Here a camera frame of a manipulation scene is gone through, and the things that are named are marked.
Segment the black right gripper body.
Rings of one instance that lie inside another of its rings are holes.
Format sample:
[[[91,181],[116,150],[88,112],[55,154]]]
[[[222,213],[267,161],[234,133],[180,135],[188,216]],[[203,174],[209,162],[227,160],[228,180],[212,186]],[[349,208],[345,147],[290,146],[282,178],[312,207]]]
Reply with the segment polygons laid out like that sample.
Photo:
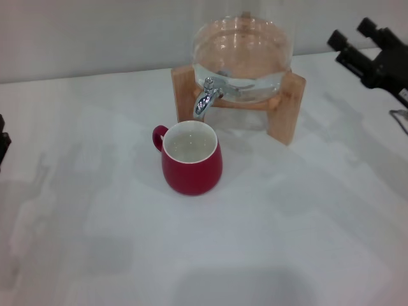
[[[366,76],[369,89],[383,89],[407,107],[407,45],[382,49]]]

